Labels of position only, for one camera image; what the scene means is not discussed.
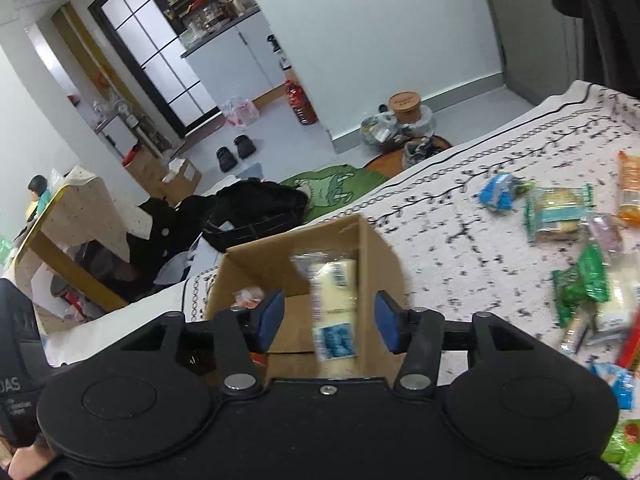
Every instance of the black backpack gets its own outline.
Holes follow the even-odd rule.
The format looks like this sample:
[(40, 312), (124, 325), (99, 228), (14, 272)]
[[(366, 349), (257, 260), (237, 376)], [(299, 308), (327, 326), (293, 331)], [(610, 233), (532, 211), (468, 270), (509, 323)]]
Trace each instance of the black backpack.
[[(225, 187), (215, 197), (202, 237), (221, 253), (302, 225), (309, 202), (297, 189), (255, 178)], [(226, 222), (233, 229), (221, 229)]]

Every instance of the red bottle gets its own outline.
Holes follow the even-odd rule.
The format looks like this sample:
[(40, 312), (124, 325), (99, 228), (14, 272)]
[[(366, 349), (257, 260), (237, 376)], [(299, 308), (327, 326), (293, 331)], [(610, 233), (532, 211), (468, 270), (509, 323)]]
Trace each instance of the red bottle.
[(314, 110), (311, 101), (306, 96), (305, 89), (300, 86), (299, 83), (287, 79), (285, 82), (287, 85), (287, 99), (289, 105), (294, 111), (296, 117), (300, 121), (300, 124), (309, 126), (310, 124), (316, 124), (318, 122), (318, 116)]

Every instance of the black slipper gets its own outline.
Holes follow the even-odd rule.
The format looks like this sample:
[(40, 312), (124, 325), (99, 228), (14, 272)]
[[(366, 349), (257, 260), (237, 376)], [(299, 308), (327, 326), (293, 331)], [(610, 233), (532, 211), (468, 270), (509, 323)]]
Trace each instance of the black slipper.
[(234, 144), (238, 148), (238, 156), (243, 160), (255, 153), (255, 144), (246, 135), (236, 137)]
[(231, 171), (238, 165), (238, 160), (234, 157), (234, 154), (229, 151), (229, 148), (223, 146), (216, 153), (218, 157), (218, 162), (220, 163), (220, 170), (222, 173), (226, 173), (227, 171)]

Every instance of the orange snack package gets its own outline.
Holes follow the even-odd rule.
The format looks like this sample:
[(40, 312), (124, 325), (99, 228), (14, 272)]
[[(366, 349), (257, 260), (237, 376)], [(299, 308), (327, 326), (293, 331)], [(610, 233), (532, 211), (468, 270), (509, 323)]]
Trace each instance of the orange snack package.
[(640, 227), (640, 156), (619, 152), (620, 196), (618, 217)]

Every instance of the metal screw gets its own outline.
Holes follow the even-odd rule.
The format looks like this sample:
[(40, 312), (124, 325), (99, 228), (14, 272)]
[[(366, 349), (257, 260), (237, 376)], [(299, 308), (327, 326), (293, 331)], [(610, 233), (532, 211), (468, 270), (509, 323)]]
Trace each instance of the metal screw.
[(408, 374), (400, 379), (400, 385), (405, 390), (416, 392), (428, 388), (431, 385), (431, 379), (422, 374)]
[(338, 388), (327, 384), (326, 386), (322, 386), (320, 388), (320, 393), (323, 395), (335, 395), (336, 393), (338, 393)]
[(225, 386), (237, 392), (248, 390), (255, 385), (255, 377), (249, 374), (233, 374), (225, 379)]

